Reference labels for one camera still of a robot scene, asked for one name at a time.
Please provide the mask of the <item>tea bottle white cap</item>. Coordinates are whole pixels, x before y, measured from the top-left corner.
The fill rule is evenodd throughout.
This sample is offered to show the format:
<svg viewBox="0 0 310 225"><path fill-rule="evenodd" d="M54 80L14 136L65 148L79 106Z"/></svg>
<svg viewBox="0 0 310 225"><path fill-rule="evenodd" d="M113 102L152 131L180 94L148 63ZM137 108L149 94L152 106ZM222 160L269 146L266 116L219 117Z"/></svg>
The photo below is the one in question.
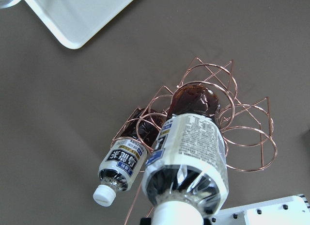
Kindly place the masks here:
<svg viewBox="0 0 310 225"><path fill-rule="evenodd" d="M152 147L164 119L153 109L138 109L99 165L99 186L93 199L109 207L116 193L130 190Z"/></svg>

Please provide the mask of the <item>cream serving tray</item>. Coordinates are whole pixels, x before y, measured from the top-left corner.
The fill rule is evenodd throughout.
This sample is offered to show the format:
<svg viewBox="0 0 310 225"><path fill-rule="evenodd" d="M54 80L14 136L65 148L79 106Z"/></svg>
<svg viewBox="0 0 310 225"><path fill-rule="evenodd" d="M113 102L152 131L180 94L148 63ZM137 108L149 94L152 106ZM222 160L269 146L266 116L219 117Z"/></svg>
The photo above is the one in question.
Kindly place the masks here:
<svg viewBox="0 0 310 225"><path fill-rule="evenodd" d="M133 0L25 0L69 49L78 49Z"/></svg>

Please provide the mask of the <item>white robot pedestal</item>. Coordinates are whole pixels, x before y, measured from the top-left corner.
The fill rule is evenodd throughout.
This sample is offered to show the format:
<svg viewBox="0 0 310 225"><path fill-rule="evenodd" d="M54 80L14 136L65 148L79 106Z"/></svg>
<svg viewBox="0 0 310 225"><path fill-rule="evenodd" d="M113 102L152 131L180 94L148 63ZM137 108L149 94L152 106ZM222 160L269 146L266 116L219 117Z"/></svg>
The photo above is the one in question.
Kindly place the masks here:
<svg viewBox="0 0 310 225"><path fill-rule="evenodd" d="M303 194L220 210L208 225L309 225L310 204Z"/></svg>

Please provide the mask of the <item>copper wire bottle basket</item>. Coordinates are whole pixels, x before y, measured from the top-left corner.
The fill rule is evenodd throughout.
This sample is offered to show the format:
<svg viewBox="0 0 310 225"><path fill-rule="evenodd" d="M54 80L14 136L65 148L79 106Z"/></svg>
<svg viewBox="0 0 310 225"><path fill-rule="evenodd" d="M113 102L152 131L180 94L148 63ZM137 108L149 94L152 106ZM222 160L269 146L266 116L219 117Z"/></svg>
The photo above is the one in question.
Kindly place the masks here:
<svg viewBox="0 0 310 225"><path fill-rule="evenodd" d="M170 103L166 105L165 109L162 112L157 112L157 114L163 117L164 123L165 123L167 120L170 106L171 106L172 97L174 93L181 87L186 86L186 85L192 85L192 84L197 84L197 85L202 85L202 86L207 87L208 89L213 91L214 94L219 99L220 110L219 110L219 115L218 115L218 125L219 125L219 130L221 132L221 135L224 141L225 155L226 155L228 151L228 145L231 143L231 141L227 139L225 136L223 136L223 133L234 129L232 122L233 122L234 117L237 114L242 113L242 112L249 112L251 109L257 109L258 105L257 104L244 104L244 103L241 103L237 99L237 89L233 89L233 90L229 89L230 86L236 86L236 81L232 77L231 71L229 71L226 66L219 66L215 64L205 64L199 58L196 58L192 61L192 64L189 67L189 70L193 71L196 69L203 70L203 79L192 80L188 82L185 80L181 80L180 83L177 85L177 88L175 91L169 91L166 94L166 97L170 99ZM152 105L149 104L146 107L146 109L153 109ZM125 128L125 125L127 124L127 122L129 122L129 119L125 122L123 127L114 137L114 139L112 140L112 143L116 141L117 138L120 137L120 134ZM147 148L148 149L147 160L150 158L152 152L154 151L156 147L156 140L153 143L152 147ZM141 167L144 170L146 167L147 160L145 160L144 164Z"/></svg>

